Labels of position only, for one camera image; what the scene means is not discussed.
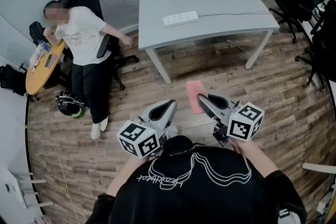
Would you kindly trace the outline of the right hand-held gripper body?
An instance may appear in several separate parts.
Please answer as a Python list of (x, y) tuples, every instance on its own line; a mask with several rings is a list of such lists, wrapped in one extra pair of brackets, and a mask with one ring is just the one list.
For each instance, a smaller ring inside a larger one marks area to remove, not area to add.
[(244, 142), (250, 141), (259, 131), (264, 114), (264, 110), (250, 102), (238, 102), (215, 125), (213, 136), (222, 146), (228, 138)]

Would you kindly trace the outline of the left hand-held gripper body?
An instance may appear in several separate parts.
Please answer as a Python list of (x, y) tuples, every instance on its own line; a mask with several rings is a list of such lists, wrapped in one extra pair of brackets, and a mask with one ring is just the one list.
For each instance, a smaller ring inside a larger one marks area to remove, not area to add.
[(124, 151), (143, 159), (160, 149), (167, 141), (171, 111), (166, 110), (155, 117), (146, 111), (128, 120), (117, 132), (117, 139)]

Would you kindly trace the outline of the pink cloth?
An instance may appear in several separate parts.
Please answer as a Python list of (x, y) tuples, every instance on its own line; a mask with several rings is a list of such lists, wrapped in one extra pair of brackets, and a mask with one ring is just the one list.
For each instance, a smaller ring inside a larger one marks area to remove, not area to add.
[(202, 83), (200, 81), (188, 81), (186, 82), (186, 90), (192, 112), (196, 115), (204, 113), (204, 110), (198, 102), (199, 94), (208, 97)]

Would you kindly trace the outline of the white power strip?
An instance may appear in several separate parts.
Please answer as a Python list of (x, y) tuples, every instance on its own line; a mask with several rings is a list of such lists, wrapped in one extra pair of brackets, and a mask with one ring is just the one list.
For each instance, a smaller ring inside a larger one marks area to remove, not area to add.
[(171, 28), (179, 25), (194, 23), (199, 21), (196, 11), (184, 12), (163, 17), (163, 25), (165, 28)]

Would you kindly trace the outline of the person's left forearm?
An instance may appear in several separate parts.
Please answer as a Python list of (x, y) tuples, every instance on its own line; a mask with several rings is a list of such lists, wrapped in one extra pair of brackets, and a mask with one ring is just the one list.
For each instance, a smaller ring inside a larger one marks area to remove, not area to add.
[(116, 197), (119, 189), (125, 184), (128, 178), (133, 174), (133, 172), (141, 165), (146, 163), (148, 160), (148, 157), (139, 159), (135, 156), (130, 156), (123, 168), (110, 183), (109, 187), (107, 188), (106, 194)]

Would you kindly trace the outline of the white table leg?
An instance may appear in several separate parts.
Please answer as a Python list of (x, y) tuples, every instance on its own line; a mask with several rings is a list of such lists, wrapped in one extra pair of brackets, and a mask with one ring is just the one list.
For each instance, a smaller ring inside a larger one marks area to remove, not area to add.
[(165, 81), (166, 84), (171, 84), (171, 78), (169, 74), (167, 73), (166, 69), (161, 63), (160, 57), (155, 49), (146, 49), (145, 50), (150, 59), (152, 60), (153, 64), (156, 66), (158, 72), (162, 76), (163, 80)]
[(247, 70), (250, 69), (253, 66), (253, 64), (255, 63), (257, 58), (259, 57), (260, 53), (264, 49), (265, 45), (267, 44), (267, 42), (268, 42), (270, 36), (272, 35), (272, 33), (273, 33), (273, 30), (263, 31), (261, 33), (254, 52), (251, 54), (251, 56), (248, 58), (248, 60), (245, 64), (245, 68)]

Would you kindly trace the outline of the black helmet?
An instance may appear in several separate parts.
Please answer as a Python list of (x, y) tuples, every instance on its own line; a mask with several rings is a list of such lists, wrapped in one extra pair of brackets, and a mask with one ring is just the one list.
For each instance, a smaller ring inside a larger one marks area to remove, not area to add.
[(85, 104), (72, 92), (62, 91), (55, 96), (58, 110), (71, 118), (81, 118), (85, 113)]

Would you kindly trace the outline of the person's black printed shirt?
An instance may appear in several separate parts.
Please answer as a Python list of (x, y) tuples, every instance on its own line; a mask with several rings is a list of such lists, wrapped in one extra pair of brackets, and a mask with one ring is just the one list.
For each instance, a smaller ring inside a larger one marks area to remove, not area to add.
[(116, 197), (99, 195), (86, 224), (278, 224), (283, 209), (306, 223), (303, 202), (279, 169), (264, 178), (232, 146), (180, 135), (137, 168)]

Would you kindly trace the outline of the round yellow wooden table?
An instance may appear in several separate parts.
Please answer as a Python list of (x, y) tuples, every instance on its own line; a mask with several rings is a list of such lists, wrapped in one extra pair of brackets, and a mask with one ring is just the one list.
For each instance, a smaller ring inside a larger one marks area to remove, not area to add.
[[(65, 48), (65, 45), (66, 43), (62, 41), (58, 45), (52, 46), (50, 52), (45, 52), (39, 62), (39, 65), (36, 67), (34, 73), (31, 73), (30, 65), (28, 66), (26, 73), (26, 91), (29, 95), (37, 94), (44, 87), (45, 83), (52, 75), (52, 72), (54, 71), (62, 55), (62, 51)], [(52, 54), (56, 54), (57, 59), (54, 62), (53, 66), (50, 69), (48, 69), (45, 67), (45, 63), (47, 61), (48, 56)]]

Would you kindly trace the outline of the purple phone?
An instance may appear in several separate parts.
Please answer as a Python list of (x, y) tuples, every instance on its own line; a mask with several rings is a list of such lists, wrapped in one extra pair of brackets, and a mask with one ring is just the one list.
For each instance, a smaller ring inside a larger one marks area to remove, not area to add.
[(45, 67), (48, 68), (48, 69), (50, 69), (53, 66), (53, 64), (56, 61), (56, 59), (57, 59), (57, 55), (56, 54), (49, 55), (48, 58), (47, 58), (47, 61), (45, 63)]

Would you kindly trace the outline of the white wooden rack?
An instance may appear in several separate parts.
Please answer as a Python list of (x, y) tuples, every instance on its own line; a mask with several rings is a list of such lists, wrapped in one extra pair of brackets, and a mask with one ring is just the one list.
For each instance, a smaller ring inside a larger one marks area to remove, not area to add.
[(34, 189), (36, 184), (43, 184), (45, 179), (33, 179), (32, 172), (13, 173), (7, 169), (4, 174), (4, 183), (7, 192), (16, 198), (25, 209), (51, 206), (52, 201), (31, 203), (33, 198), (38, 198), (38, 192)]

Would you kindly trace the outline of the clear plastic water bottle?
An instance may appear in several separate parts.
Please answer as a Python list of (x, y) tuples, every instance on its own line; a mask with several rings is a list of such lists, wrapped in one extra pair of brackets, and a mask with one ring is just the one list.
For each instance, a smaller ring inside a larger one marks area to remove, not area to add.
[(51, 51), (51, 46), (49, 42), (45, 42), (43, 40), (38, 40), (38, 48), (41, 51), (45, 51), (45, 52), (50, 52)]

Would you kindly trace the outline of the crumpled beige rag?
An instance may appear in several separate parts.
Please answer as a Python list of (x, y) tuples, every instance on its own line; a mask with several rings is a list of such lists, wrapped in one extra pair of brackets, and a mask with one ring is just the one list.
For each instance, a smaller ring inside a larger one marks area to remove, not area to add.
[(37, 46), (35, 52), (33, 53), (33, 55), (31, 56), (29, 60), (31, 73), (35, 72), (36, 67), (39, 65), (39, 62), (43, 55), (44, 55), (44, 50), (42, 49), (41, 46)]

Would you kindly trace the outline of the black swivel chair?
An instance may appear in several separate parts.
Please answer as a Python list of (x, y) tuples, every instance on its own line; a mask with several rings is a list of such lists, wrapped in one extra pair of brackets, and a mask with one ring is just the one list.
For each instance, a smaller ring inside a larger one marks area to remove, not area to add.
[(38, 46), (39, 41), (48, 42), (47, 38), (44, 36), (44, 30), (45, 28), (43, 28), (38, 21), (29, 25), (29, 34), (36, 46)]
[(26, 93), (26, 74), (15, 70), (12, 66), (0, 66), (0, 87), (12, 90), (17, 95), (24, 96)]

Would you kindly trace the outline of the white furniture frame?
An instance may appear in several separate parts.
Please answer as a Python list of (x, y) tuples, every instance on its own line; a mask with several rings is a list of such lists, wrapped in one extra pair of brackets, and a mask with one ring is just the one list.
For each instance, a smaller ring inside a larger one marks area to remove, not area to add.
[(324, 224), (331, 223), (331, 219), (336, 214), (336, 166), (303, 163), (302, 168), (334, 175), (334, 183), (331, 185), (332, 190), (319, 201), (317, 207), (317, 212), (323, 216), (322, 222)]

